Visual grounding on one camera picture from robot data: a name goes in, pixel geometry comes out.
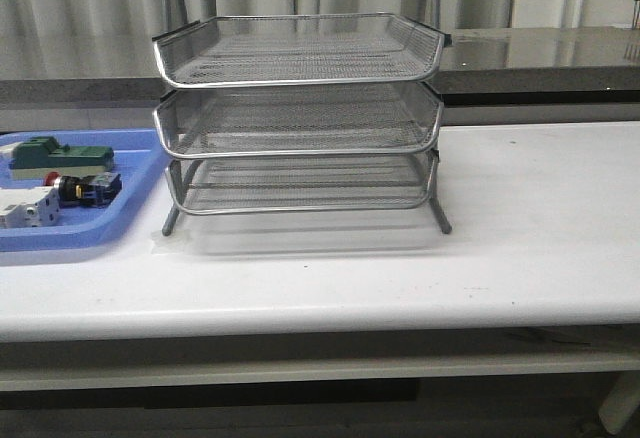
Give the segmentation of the blue plastic tray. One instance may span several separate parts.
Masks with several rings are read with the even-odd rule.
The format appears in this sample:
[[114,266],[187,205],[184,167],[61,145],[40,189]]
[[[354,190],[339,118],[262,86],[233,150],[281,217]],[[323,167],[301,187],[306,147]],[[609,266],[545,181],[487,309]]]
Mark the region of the blue plastic tray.
[[17,132],[2,135],[1,143],[7,145],[35,136],[53,136],[62,145],[112,148],[114,171],[121,175],[122,190],[105,208],[63,209],[54,226],[3,229],[3,252],[88,248],[119,239],[143,207],[168,162],[156,132],[151,129]]

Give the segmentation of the silver mesh tray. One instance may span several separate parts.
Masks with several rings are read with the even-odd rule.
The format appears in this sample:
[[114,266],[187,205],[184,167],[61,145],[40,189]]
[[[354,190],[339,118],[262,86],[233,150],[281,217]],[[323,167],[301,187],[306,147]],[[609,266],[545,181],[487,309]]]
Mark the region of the silver mesh tray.
[[450,35],[387,12],[213,17],[153,39],[177,89],[421,81]]
[[416,82],[172,91],[153,112],[177,159],[415,153],[444,105]]
[[411,209],[433,195],[431,152],[173,160],[165,176],[187,214]]

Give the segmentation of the dark back counter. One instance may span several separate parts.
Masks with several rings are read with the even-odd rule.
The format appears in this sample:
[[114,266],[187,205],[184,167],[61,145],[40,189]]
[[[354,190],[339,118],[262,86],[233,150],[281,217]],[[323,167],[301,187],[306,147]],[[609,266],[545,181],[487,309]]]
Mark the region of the dark back counter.
[[[432,89],[453,106],[634,103],[639,34],[614,27],[456,30]],[[1,101],[153,101],[164,92],[145,35],[1,41]]]

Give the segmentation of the white table leg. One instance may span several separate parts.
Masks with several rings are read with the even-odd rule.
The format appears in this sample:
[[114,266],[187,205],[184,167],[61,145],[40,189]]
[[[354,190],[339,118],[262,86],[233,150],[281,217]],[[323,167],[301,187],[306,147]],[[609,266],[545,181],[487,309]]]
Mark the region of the white table leg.
[[638,371],[620,374],[598,409],[599,420],[610,434],[623,430],[639,408],[640,379]]

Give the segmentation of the green electrical module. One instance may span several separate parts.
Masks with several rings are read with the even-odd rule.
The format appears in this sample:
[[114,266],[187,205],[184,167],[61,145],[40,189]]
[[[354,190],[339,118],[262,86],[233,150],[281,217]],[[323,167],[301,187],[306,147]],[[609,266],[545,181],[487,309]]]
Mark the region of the green electrical module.
[[111,171],[115,153],[109,146],[60,144],[53,136],[32,137],[11,153],[12,178],[39,179],[49,172],[85,176]]

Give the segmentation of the red emergency stop button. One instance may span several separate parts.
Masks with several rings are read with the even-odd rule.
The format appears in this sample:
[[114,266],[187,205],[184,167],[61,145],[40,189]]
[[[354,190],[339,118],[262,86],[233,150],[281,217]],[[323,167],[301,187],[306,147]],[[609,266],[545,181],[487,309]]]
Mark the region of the red emergency stop button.
[[43,185],[57,192],[63,207],[106,207],[122,190],[121,175],[113,172],[76,177],[52,171],[44,177]]

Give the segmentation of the silver rack frame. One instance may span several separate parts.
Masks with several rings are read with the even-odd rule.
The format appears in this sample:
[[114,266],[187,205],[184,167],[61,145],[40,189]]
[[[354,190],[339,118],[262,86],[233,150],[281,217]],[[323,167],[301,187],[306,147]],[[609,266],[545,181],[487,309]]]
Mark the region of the silver rack frame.
[[[186,26],[186,25],[188,25],[190,23],[193,23],[193,22],[189,21],[187,19],[187,17],[186,17],[186,6],[185,6],[184,0],[162,0],[162,2],[163,2],[163,11],[164,11],[164,22],[165,22],[165,26],[166,26],[166,32],[165,33],[172,32],[172,31],[174,31],[176,29],[179,29],[179,28],[181,28],[183,26]],[[421,81],[412,81],[412,82],[421,83],[421,84],[425,85],[430,90],[430,88],[426,84],[426,79],[421,80]],[[377,82],[377,83],[350,83],[350,84],[378,84],[378,83],[382,83],[382,82]],[[169,84],[167,84],[167,85],[168,85],[169,91],[168,91],[168,93],[166,95],[168,95],[172,91],[197,90],[197,89],[177,89],[177,88],[171,87]],[[265,86],[265,87],[283,87],[283,86]],[[265,87],[239,87],[239,88],[265,88]],[[415,153],[403,153],[403,154],[417,154],[417,153],[431,152],[438,159],[438,166],[439,166],[440,157],[439,157],[439,151],[438,151],[438,144],[437,143],[438,143],[438,139],[437,139],[437,142],[435,143],[434,147],[432,147],[432,148],[430,148],[428,150],[415,152]],[[275,156],[275,157],[321,157],[321,156],[357,156],[357,155],[386,155],[386,154]],[[174,158],[171,155],[170,155],[170,158],[171,158],[171,161],[173,161],[173,160],[183,160],[183,159]],[[431,196],[431,198],[427,199],[421,205],[428,204],[430,206],[431,210],[432,210],[432,213],[433,213],[433,215],[434,215],[434,217],[435,217],[435,219],[436,219],[441,231],[443,233],[449,233],[451,231],[451,225],[450,225],[450,223],[449,223],[449,221],[448,221],[448,219],[447,219],[447,217],[446,217],[446,215],[445,215],[445,213],[444,213],[444,211],[443,211],[443,209],[442,209],[442,207],[441,207],[441,205],[439,203],[439,200],[438,200],[438,196],[437,196],[437,179],[438,179],[438,167],[437,167],[437,170],[436,170],[436,175],[435,175],[435,179],[434,179],[434,183],[433,183],[433,195]],[[168,217],[167,217],[167,219],[165,221],[165,224],[163,226],[163,233],[164,234],[170,234],[173,231],[178,218],[183,214],[187,214],[187,213],[184,213],[184,212],[180,211],[176,207],[174,202],[173,202],[171,211],[170,211],[170,213],[169,213],[169,215],[168,215]]]

